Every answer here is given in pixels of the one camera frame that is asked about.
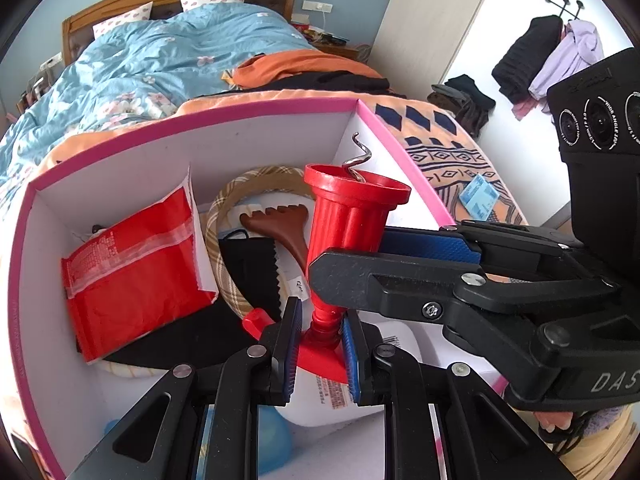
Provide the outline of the person right hand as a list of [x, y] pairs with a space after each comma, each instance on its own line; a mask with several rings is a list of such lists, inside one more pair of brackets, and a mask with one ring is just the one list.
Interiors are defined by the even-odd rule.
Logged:
[[547, 432], [567, 430], [573, 420], [572, 412], [535, 412], [534, 416], [540, 428]]

